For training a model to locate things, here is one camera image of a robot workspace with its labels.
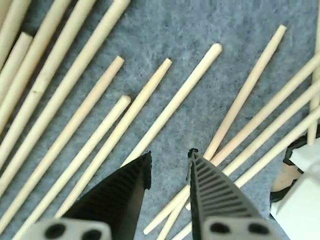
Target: light wood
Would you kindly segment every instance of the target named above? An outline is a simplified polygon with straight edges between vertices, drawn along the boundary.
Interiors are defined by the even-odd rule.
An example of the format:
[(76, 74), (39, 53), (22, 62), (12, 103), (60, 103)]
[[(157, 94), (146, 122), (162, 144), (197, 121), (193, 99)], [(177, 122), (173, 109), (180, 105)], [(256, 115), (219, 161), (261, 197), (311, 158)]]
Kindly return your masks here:
[(0, 0), (0, 30), (9, 10), (12, 0)]
[(63, 104), (73, 86), (85, 71), (86, 67), (93, 59), (94, 55), (103, 44), (104, 40), (122, 13), (125, 11), (128, 4), (128, 0), (116, 0), (111, 4), (102, 20), (95, 28), (93, 34), (73, 62), (71, 68), (64, 76), (53, 96), (45, 106), (44, 110), (33, 124), (23, 143), (13, 156), (9, 166), (0, 177), (0, 194), (4, 192), (11, 180), (14, 178), (26, 160), (28, 154), (33, 149), (60, 106)]
[[(60, 175), (54, 185), (50, 188), (44, 198), (41, 200), (39, 204), (37, 204), (36, 208), (29, 215), (27, 220), (20, 227), (18, 232), (14, 235), (13, 240), (20, 240), (25, 233), (25, 231), (34, 224), (40, 216), (44, 213), (47, 207), (51, 204), (51, 202), (57, 197), (60, 191), (65, 187), (71, 177), (76, 173), (79, 167), (85, 162), (86, 158), (89, 154), (95, 149), (104, 135), (108, 132), (111, 126), (116, 122), (116, 120), (120, 117), (120, 115), (124, 112), (124, 110), (128, 107), (130, 103), (129, 96), (122, 96), (119, 101), (115, 104), (115, 106), (111, 109), (111, 111), (107, 114), (101, 124), (97, 127), (85, 145), (81, 148), (78, 154), (71, 161), (69, 166), (64, 170), (64, 172)], [(15, 205), (21, 205), (21, 201), (19, 198), (15, 199)]]
[(70, 2), (71, 0), (55, 0), (34, 36), (30, 48), (0, 107), (0, 133), (6, 126), (12, 111), (19, 101)]
[(167, 221), (165, 222), (161, 232), (159, 233), (159, 236), (156, 240), (165, 240), (168, 233), (170, 232), (170, 229), (176, 222), (181, 210), (184, 208), (184, 205), (186, 204), (186, 201), (188, 200), (188, 196), (184, 197), (184, 199), (179, 203), (178, 206), (175, 207), (175, 209), (171, 212), (169, 215)]
[[(42, 175), (46, 172), (51, 163), (56, 159), (56, 157), (62, 151), (69, 139), (76, 132), (82, 121), (86, 118), (86, 116), (95, 106), (97, 101), (100, 99), (106, 88), (110, 85), (112, 79), (117, 74), (123, 63), (124, 60), (121, 57), (117, 56), (110, 65), (110, 67), (108, 67), (108, 69), (99, 79), (99, 81), (95, 84), (93, 89), (90, 91), (90, 93), (87, 95), (87, 97), (82, 102), (80, 107), (77, 109), (75, 114), (72, 116), (66, 127), (63, 129), (61, 134), (54, 141), (53, 145), (50, 147), (42, 161), (39, 163), (38, 167), (34, 172), (34, 175), (31, 175), (30, 181), (33, 182), (27, 183), (28, 188), (33, 189), (33, 187), (38, 183)], [(8, 187), (12, 179), (14, 178), (18, 169), (21, 167), (22, 163), (26, 159), (26, 156), (23, 157), (23, 153), (27, 155), (28, 152), (25, 151), (24, 148), (19, 148), (19, 150), (9, 163), (8, 167), (5, 169), (4, 173), (0, 177), (0, 184), (2, 183), (2, 185), (0, 186), (0, 197), (2, 197), (3, 193), (5, 192), (6, 188)]]
[[(320, 53), (320, 0), (318, 0), (318, 20), (317, 20), (317, 27), (316, 27), (316, 36), (315, 36), (315, 54)], [(316, 83), (320, 81), (320, 66), (318, 66), (313, 74), (312, 74), (312, 83)], [(319, 94), (315, 95), (313, 99), (310, 101), (309, 110), (310, 113), (318, 107), (320, 104), (320, 92)], [(307, 139), (306, 142), (309, 146), (312, 146), (315, 143), (316, 136), (317, 136), (317, 128), (318, 122), (314, 121), (310, 124), (307, 132)]]
[(15, 75), (18, 72), (18, 69), (29, 49), (32, 40), (32, 36), (22, 32), (16, 41), (7, 61), (5, 62), (5, 65), (0, 73), (0, 106)]
[(0, 30), (0, 71), (15, 43), (30, 3), (31, 0), (13, 0), (5, 16)]
[(158, 70), (153, 74), (151, 79), (147, 82), (147, 84), (140, 91), (138, 96), (133, 101), (130, 108), (124, 114), (118, 125), (114, 128), (113, 132), (110, 134), (108, 139), (105, 141), (104, 145), (97, 153), (97, 155), (92, 160), (91, 164), (83, 173), (80, 180), (77, 182), (75, 187), (72, 189), (71, 193), (68, 195), (66, 200), (63, 202), (57, 213), (55, 214), (56, 218), (61, 217), (70, 206), (77, 200), (78, 196), (87, 186), (91, 178), (94, 176), (95, 172), (99, 169), (101, 164), (106, 160), (109, 153), (118, 143), (122, 135), (128, 129), (130, 124), (133, 122), (135, 117), (138, 115), (142, 107), (145, 105), (147, 100), (150, 98), (151, 94), (155, 91), (156, 87), (160, 83), (160, 81), (165, 76), (172, 62), (170, 59), (166, 59), (162, 65), (158, 68)]
[(222, 123), (220, 124), (218, 130), (215, 132), (215, 135), (210, 142), (209, 147), (205, 151), (203, 157), (207, 160), (208, 156), (213, 156), (217, 151), (221, 141), (227, 134), (230, 126), (234, 122), (236, 116), (238, 115), (239, 111), (241, 110), (242, 106), (245, 104), (248, 96), (250, 95), (252, 89), (256, 85), (257, 81), (259, 80), (263, 70), (266, 68), (267, 64), (271, 60), (273, 54), (278, 48), (285, 32), (286, 27), (284, 25), (280, 25), (276, 30), (275, 34), (271, 38), (268, 45), (265, 47), (264, 51), (262, 52), (261, 56), (257, 60), (256, 64), (254, 65), (252, 71), (250, 72), (248, 78), (246, 79), (245, 83), (243, 84), (241, 90), (239, 91), (238, 95), (236, 96), (235, 100), (233, 101), (229, 111), (225, 115)]
[(124, 60), (121, 57), (117, 56), (116, 59), (113, 61), (113, 63), (110, 65), (110, 67), (105, 71), (105, 73), (102, 75), (99, 81), (95, 84), (95, 86), (87, 95), (87, 97), (82, 102), (82, 104), (79, 106), (75, 114), (72, 116), (72, 118), (69, 120), (65, 128), (60, 133), (60, 135), (57, 137), (57, 139), (54, 141), (52, 146), (49, 148), (48, 152), (45, 154), (43, 159), (40, 161), (40, 163), (37, 165), (35, 170), (32, 172), (31, 176), (25, 182), (22, 189), (19, 191), (19, 193), (11, 203), (10, 207), (7, 209), (3, 217), (0, 219), (0, 234), (2, 233), (3, 230), (5, 230), (5, 228), (10, 223), (12, 218), (15, 216), (17, 211), (20, 209), (22, 204), (25, 202), (29, 194), (38, 184), (40, 179), (46, 173), (46, 171), (54, 162), (54, 160), (57, 158), (57, 156), (60, 154), (60, 152), (64, 149), (64, 147), (66, 146), (68, 141), (71, 139), (73, 134), (76, 132), (78, 127), (81, 125), (81, 123), (84, 121), (86, 116), (93, 109), (93, 107), (98, 102), (102, 94), (110, 85), (114, 76), (117, 74), (117, 72), (123, 65), (123, 62)]
[(211, 162), (217, 166), (233, 152), (320, 64), (320, 53), (311, 58), (289, 82), (218, 152)]
[[(258, 160), (252, 167), (242, 174), (234, 184), (241, 188), (249, 182), (255, 175), (257, 175), (268, 163), (270, 163), (278, 154), (285, 150), (292, 142), (294, 142), (307, 129), (310, 123), (318, 121), (320, 118), (320, 106), (318, 106), (312, 113), (310, 113), (304, 120), (302, 120), (294, 129), (292, 129), (282, 140), (280, 140), (274, 147), (272, 147), (260, 160)], [(182, 240), (192, 231), (190, 222), (183, 230), (181, 230), (173, 240)]]
[(320, 92), (320, 81), (310, 86), (281, 115), (279, 115), (259, 136), (253, 140), (228, 166), (223, 169), (227, 176), (237, 170), (256, 150), (258, 150), (279, 128)]
[(0, 145), (0, 168), (36, 109), (96, 0), (79, 0)]
[[(246, 101), (248, 95), (250, 94), (252, 88), (256, 84), (257, 80), (259, 79), (263, 69), (268, 64), (269, 60), (271, 59), (273, 53), (276, 51), (277, 46), (279, 45), (284, 33), (286, 31), (286, 27), (280, 25), (277, 29), (273, 37), (271, 38), (269, 44), (266, 46), (264, 51), (262, 52), (260, 58), (258, 59), (256, 65), (253, 67), (251, 73), (249, 74), (247, 80), (245, 81), (244, 86), (240, 90), (238, 96), (234, 100), (230, 110), (228, 111), (225, 120), (220, 125), (218, 131), (216, 132), (215, 136), (213, 137), (210, 145), (206, 149), (203, 157), (207, 160), (210, 160), (213, 155), (215, 154), (218, 146), (221, 143), (224, 135), (227, 133), (230, 125), (234, 121), (236, 115), (238, 114), (240, 108), (242, 107), (243, 103)], [(147, 225), (147, 227), (143, 230), (144, 234), (148, 234), (151, 232), (158, 224), (160, 224), (175, 207), (181, 202), (183, 196), (189, 193), (189, 187), (185, 186), (179, 193), (176, 195), (156, 216), (155, 218)]]
[(192, 231), (192, 222), (189, 222), (177, 235), (171, 240), (182, 240)]
[(191, 90), (195, 87), (197, 82), (205, 74), (205, 72), (211, 66), (213, 61), (218, 57), (221, 51), (222, 51), (221, 44), (215, 43), (211, 46), (211, 48), (207, 51), (205, 56), (202, 58), (199, 64), (195, 67), (195, 69), (192, 71), (192, 73), (184, 82), (184, 84), (181, 86), (181, 88), (178, 90), (178, 92), (174, 95), (172, 100), (168, 103), (168, 105), (165, 107), (162, 113), (158, 116), (158, 118), (152, 124), (150, 129), (145, 133), (143, 138), (139, 141), (139, 143), (132, 150), (129, 156), (124, 160), (121, 167), (135, 160), (143, 153), (143, 151), (147, 148), (147, 146), (159, 133), (162, 127), (174, 114), (174, 112), (177, 110), (177, 108), (180, 106), (183, 100), (188, 96)]

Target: carpet texture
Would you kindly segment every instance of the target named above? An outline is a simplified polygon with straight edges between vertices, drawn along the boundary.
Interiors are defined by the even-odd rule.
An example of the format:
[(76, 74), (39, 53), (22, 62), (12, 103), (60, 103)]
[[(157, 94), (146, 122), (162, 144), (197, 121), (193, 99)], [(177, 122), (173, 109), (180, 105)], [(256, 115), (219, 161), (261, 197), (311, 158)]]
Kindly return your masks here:
[[(53, 0), (33, 0), (21, 29), (35, 34), (52, 2)], [(8, 159), (22, 143), (110, 3), (111, 0), (98, 0), (95, 4)], [(72, 6), (66, 12), (64, 23), (71, 10)], [(218, 42), (223, 46), (218, 59), (148, 146), (148, 150), (152, 151), (153, 159), (152, 187), (144, 196), (135, 239), (156, 239), (164, 223), (148, 236), (144, 236), (143, 229), (186, 184), (188, 150), (198, 148), (201, 153), (204, 153), (246, 77), (280, 24), (287, 26), (284, 38), (228, 131), (221, 147), (313, 56), (317, 11), (317, 0), (132, 0), (129, 8), (68, 95), (1, 198), (0, 215), (10, 205), (18, 190), (116, 55), (125, 59), (123, 68), (0, 238), (8, 240), (13, 237), (119, 97), (126, 94), (134, 99), (158, 66), (168, 57), (173, 64), (165, 78), (90, 181), (85, 192), (118, 169), (211, 44)], [(29, 88), (35, 76), (36, 74), (30, 80)], [(309, 85), (310, 78), (281, 104), (220, 167), (223, 168), (234, 159)], [(244, 173), (299, 123), (308, 111), (308, 106), (299, 111), (230, 178), (235, 180)], [(43, 218), (53, 216), (110, 132), (50, 205)], [(279, 171), (282, 158), (283, 154), (276, 157), (242, 188), (265, 218), (269, 217), (270, 187)], [(184, 209), (168, 239), (179, 232), (190, 221), (190, 217), (190, 213)], [(272, 225), (280, 232), (283, 239), (286, 239), (279, 227), (276, 227), (277, 224), (272, 223)]]

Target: black plastic part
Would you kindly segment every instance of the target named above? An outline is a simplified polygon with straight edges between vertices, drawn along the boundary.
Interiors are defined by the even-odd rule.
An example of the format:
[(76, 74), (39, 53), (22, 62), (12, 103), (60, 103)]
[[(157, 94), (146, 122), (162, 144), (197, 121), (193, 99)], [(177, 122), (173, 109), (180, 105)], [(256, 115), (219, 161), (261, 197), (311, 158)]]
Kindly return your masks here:
[(289, 190), (295, 185), (297, 179), (293, 180), (290, 186), (280, 190), (280, 191), (272, 191), (270, 193), (270, 204), (274, 204), (282, 200), (285, 195), (289, 192)]
[[(320, 138), (320, 124), (318, 124), (318, 128), (317, 128), (317, 131), (316, 131), (316, 138)], [(289, 166), (294, 166), (295, 164), (292, 161), (290, 161), (290, 157), (292, 155), (292, 151), (294, 149), (301, 148), (302, 146), (304, 146), (306, 144), (307, 144), (307, 135), (301, 136), (297, 140), (295, 140), (293, 143), (291, 143), (288, 146), (288, 148), (286, 149), (285, 156), (284, 156), (284, 159), (283, 159), (283, 163), (287, 164)]]
[(202, 239), (201, 227), (209, 217), (260, 217), (240, 189), (217, 167), (193, 149), (188, 155), (191, 162), (190, 198), (193, 239)]
[(63, 217), (105, 222), (113, 240), (133, 239), (145, 189), (151, 187), (151, 167), (148, 152), (101, 181)]

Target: wooden stick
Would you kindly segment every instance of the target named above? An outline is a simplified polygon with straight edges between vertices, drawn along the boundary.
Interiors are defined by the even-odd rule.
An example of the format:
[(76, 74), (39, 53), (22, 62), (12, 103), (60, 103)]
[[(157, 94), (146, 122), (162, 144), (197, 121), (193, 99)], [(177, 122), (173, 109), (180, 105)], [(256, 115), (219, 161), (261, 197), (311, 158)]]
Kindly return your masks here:
[[(315, 54), (320, 53), (320, 0), (318, 1), (318, 21), (317, 21), (317, 28), (316, 28), (316, 37), (315, 37)], [(312, 83), (316, 83), (320, 81), (320, 66), (318, 66), (313, 74), (312, 74)], [(314, 98), (310, 101), (310, 113), (318, 107), (320, 104), (320, 93), (315, 95)], [(317, 136), (317, 128), (318, 122), (314, 121), (308, 128), (306, 142), (309, 146), (312, 146), (315, 143), (316, 136)]]
[(0, 30), (9, 10), (12, 0), (0, 0)]
[(234, 122), (236, 116), (238, 115), (240, 109), (245, 104), (248, 96), (250, 95), (252, 89), (256, 85), (258, 79), (260, 78), (263, 70), (266, 68), (267, 64), (271, 60), (273, 54), (278, 48), (278, 45), (280, 44), (285, 32), (286, 27), (284, 25), (280, 25), (278, 29), (276, 30), (275, 34), (271, 38), (268, 45), (265, 47), (264, 51), (262, 52), (261, 56), (259, 57), (258, 61), (254, 65), (252, 71), (250, 72), (248, 78), (246, 79), (245, 83), (243, 84), (243, 87), (239, 91), (238, 95), (236, 96), (235, 100), (233, 101), (233, 104), (231, 105), (229, 111), (225, 115), (220, 127), (216, 131), (212, 141), (210, 142), (209, 147), (205, 151), (203, 157), (206, 158), (207, 156), (212, 156), (217, 151), (221, 141), (227, 134), (227, 131), (229, 130), (230, 126)]
[(18, 72), (18, 69), (29, 49), (29, 46), (33, 40), (32, 36), (29, 36), (25, 32), (22, 32), (16, 41), (1, 73), (0, 73), (0, 106), (8, 92), (8, 89)]
[(0, 219), (0, 234), (5, 230), (7, 225), (10, 223), (12, 218), (15, 216), (17, 211), (20, 209), (22, 204), (25, 202), (29, 194), (38, 184), (40, 179), (46, 173), (48, 168), (57, 158), (59, 153), (64, 149), (68, 141), (71, 139), (73, 134), (76, 132), (78, 127), (81, 125), (83, 120), (86, 116), (90, 113), (93, 109), (95, 104), (98, 102), (102, 94), (105, 92), (107, 87), (110, 85), (112, 79), (115, 77), (121, 66), (123, 65), (124, 60), (117, 56), (113, 63), (108, 67), (99, 81), (95, 84), (93, 89), (87, 95), (85, 100), (79, 106), (75, 114), (69, 120), (65, 128), (62, 130), (60, 135), (54, 141), (48, 152), (45, 154), (43, 159), (37, 165), (31, 176), (23, 185), (22, 189), (19, 191), (13, 202), (11, 203), (10, 207), (4, 213), (2, 218)]
[[(108, 132), (111, 126), (116, 122), (116, 120), (120, 117), (120, 115), (124, 112), (127, 106), (130, 103), (129, 96), (122, 96), (119, 101), (112, 108), (110, 113), (104, 118), (98, 128), (94, 131), (89, 140), (85, 143), (79, 153), (74, 157), (69, 166), (64, 170), (64, 172), (60, 175), (58, 180), (54, 183), (52, 188), (47, 192), (41, 202), (36, 206), (28, 219), (23, 223), (22, 227), (13, 237), (14, 240), (20, 240), (24, 232), (34, 224), (39, 217), (44, 213), (50, 203), (56, 198), (59, 192), (64, 188), (64, 186), (68, 183), (71, 177), (75, 174), (75, 172), (79, 169), (79, 167), (84, 163), (89, 154), (93, 151), (93, 149), (97, 146), (97, 144), (101, 141), (104, 135)], [(21, 206), (22, 201), (19, 197), (16, 197), (12, 202), (11, 206), (18, 205)], [(2, 221), (9, 222), (8, 219), (12, 219), (12, 216), (17, 211), (14, 207), (8, 208), (6, 213), (2, 216), (0, 220), (0, 226), (2, 226)]]
[(0, 31), (0, 71), (15, 43), (16, 36), (25, 18), (31, 0), (13, 0)]
[(109, 153), (118, 143), (122, 135), (128, 129), (129, 125), (133, 122), (135, 117), (138, 115), (142, 107), (145, 105), (147, 100), (150, 98), (151, 94), (155, 91), (156, 87), (165, 76), (172, 62), (170, 59), (166, 59), (158, 70), (153, 74), (148, 83), (140, 91), (136, 99), (133, 101), (130, 108), (127, 110), (123, 118), (120, 120), (118, 125), (115, 127), (113, 132), (110, 134), (108, 139), (105, 141), (104, 145), (97, 153), (97, 155), (92, 160), (91, 164), (83, 173), (80, 180), (77, 182), (75, 187), (72, 189), (71, 193), (68, 195), (66, 200), (63, 202), (55, 217), (61, 217), (70, 206), (77, 200), (78, 196), (81, 194), (83, 189), (87, 186), (91, 178), (94, 176), (95, 172), (99, 169), (101, 164), (106, 160)]
[(175, 209), (172, 211), (170, 216), (168, 217), (168, 220), (165, 222), (161, 232), (159, 233), (159, 236), (156, 240), (165, 240), (168, 233), (170, 232), (170, 229), (174, 225), (175, 221), (177, 220), (181, 210), (184, 208), (184, 205), (186, 204), (186, 201), (188, 200), (188, 196), (184, 197), (182, 202), (179, 203), (178, 206), (175, 207)]
[(0, 177), (0, 194), (5, 191), (11, 180), (14, 178), (26, 160), (28, 154), (33, 149), (38, 139), (58, 111), (59, 107), (66, 99), (67, 95), (76, 84), (90, 61), (93, 59), (100, 46), (103, 44), (112, 27), (116, 24), (121, 14), (127, 8), (128, 4), (128, 0), (116, 0), (111, 4), (102, 20), (95, 28), (88, 42), (85, 44), (53, 96), (45, 106), (44, 110), (35, 121), (23, 143), (13, 156), (10, 164)]
[[(241, 88), (239, 94), (237, 95), (236, 99), (234, 100), (230, 110), (228, 111), (227, 115), (225, 116), (224, 120), (222, 121), (219, 129), (217, 130), (215, 136), (213, 137), (210, 145), (206, 149), (203, 157), (205, 159), (210, 160), (213, 155), (215, 154), (218, 146), (220, 145), (223, 137), (227, 133), (229, 127), (231, 126), (232, 122), (234, 121), (236, 115), (238, 114), (239, 110), (243, 106), (244, 102), (248, 98), (251, 90), (253, 89), (254, 85), (256, 84), (257, 80), (259, 79), (263, 69), (266, 67), (268, 62), (270, 61), (272, 55), (277, 49), (284, 33), (286, 31), (286, 27), (280, 25), (277, 29), (273, 37), (271, 38), (270, 42), (262, 52), (261, 56), (259, 57), (257, 63), (253, 67), (251, 73), (249, 74), (247, 80), (245, 81), (243, 87)], [(174, 197), (167, 206), (165, 206), (157, 216), (148, 224), (148, 226), (143, 230), (144, 234), (148, 234), (151, 232), (159, 223), (161, 223), (170, 213), (171, 211), (181, 202), (183, 196), (188, 194), (188, 186), (184, 187), (178, 194), (180, 197)]]
[(290, 81), (218, 152), (211, 162), (217, 166), (233, 152), (320, 64), (320, 53), (311, 58)]
[(79, 0), (0, 145), (0, 168), (23, 132), (96, 0)]
[(189, 222), (177, 235), (171, 240), (182, 240), (192, 231), (192, 222)]
[[(85, 98), (83, 103), (80, 105), (80, 107), (77, 109), (75, 114), (72, 116), (64, 130), (61, 132), (59, 137), (56, 139), (56, 141), (53, 143), (47, 154), (42, 159), (42, 162), (39, 165), (39, 169), (37, 169), (36, 174), (39, 179), (42, 177), (42, 175), (46, 172), (48, 167), (51, 165), (51, 163), (55, 160), (55, 158), (58, 156), (60, 151), (64, 148), (64, 146), (67, 144), (69, 139), (72, 137), (72, 135), (75, 133), (77, 128), (80, 126), (82, 121), (85, 119), (85, 117), (89, 114), (91, 109), (94, 107), (94, 105), (97, 103), (97, 101), (100, 99), (102, 94), (104, 93), (105, 89), (109, 86), (114, 76), (117, 74), (121, 66), (123, 65), (124, 60), (117, 56), (113, 63), (108, 67), (108, 69), (105, 71), (105, 73), (102, 75), (102, 77), (99, 79), (99, 81), (96, 83), (94, 88), (90, 91), (88, 96)], [(0, 187), (0, 197), (2, 197), (3, 193), (5, 192), (6, 188), (14, 178), (15, 174), (17, 173), (18, 169), (21, 167), (22, 163), (26, 159), (26, 156), (23, 157), (23, 153), (26, 155), (30, 152), (30, 148), (28, 148), (28, 142), (22, 143), (22, 148), (20, 147), (17, 151), (17, 153), (14, 155), (13, 159), (9, 163), (8, 167), (5, 169), (4, 173), (0, 177), (0, 183), (4, 183)], [(38, 182), (38, 180), (35, 176), (31, 175), (31, 180)]]
[(188, 96), (191, 90), (195, 87), (197, 82), (201, 79), (201, 77), (208, 70), (213, 61), (218, 57), (218, 55), (222, 51), (222, 46), (219, 43), (215, 43), (211, 46), (211, 48), (207, 51), (205, 56), (199, 62), (199, 64), (192, 71), (190, 76), (178, 90), (178, 92), (174, 95), (172, 100), (168, 103), (162, 113), (158, 116), (155, 122), (152, 124), (150, 129), (145, 133), (143, 138), (139, 141), (136, 147), (132, 150), (129, 156), (124, 160), (121, 167), (130, 163), (134, 159), (138, 158), (143, 151), (147, 148), (147, 146), (151, 143), (151, 141), (155, 138), (155, 136), (159, 133), (161, 128), (166, 124), (169, 118), (174, 114), (183, 100)]
[[(241, 188), (255, 175), (257, 175), (268, 163), (270, 163), (278, 154), (285, 150), (293, 141), (308, 129), (310, 123), (320, 118), (320, 106), (302, 120), (294, 129), (292, 129), (282, 140), (280, 140), (273, 148), (271, 148), (260, 160), (242, 174), (234, 184)], [(192, 223), (190, 222), (182, 231), (180, 231), (173, 240), (182, 240), (192, 231)]]
[(237, 170), (248, 158), (256, 152), (279, 128), (306, 105), (314, 95), (320, 92), (320, 81), (310, 86), (281, 115), (279, 115), (263, 132), (249, 144), (228, 166), (223, 169), (226, 176)]
[(71, 0), (55, 0), (46, 14), (0, 107), (0, 133), (6, 126), (70, 2)]

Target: screw hole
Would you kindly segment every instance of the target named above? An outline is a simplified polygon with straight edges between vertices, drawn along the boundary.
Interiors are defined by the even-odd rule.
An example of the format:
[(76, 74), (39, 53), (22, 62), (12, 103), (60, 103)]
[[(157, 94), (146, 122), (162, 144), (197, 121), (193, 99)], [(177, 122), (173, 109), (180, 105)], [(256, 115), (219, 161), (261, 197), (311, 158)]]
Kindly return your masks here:
[(99, 230), (89, 230), (82, 235), (82, 240), (100, 240), (101, 235)]
[(66, 231), (66, 226), (61, 223), (56, 223), (47, 228), (44, 235), (47, 239), (60, 238)]
[(223, 223), (214, 223), (211, 225), (210, 230), (212, 233), (218, 233), (218, 234), (228, 234), (230, 233), (230, 228), (223, 224)]
[(251, 223), (249, 225), (249, 232), (259, 235), (268, 235), (270, 233), (269, 229), (260, 223)]

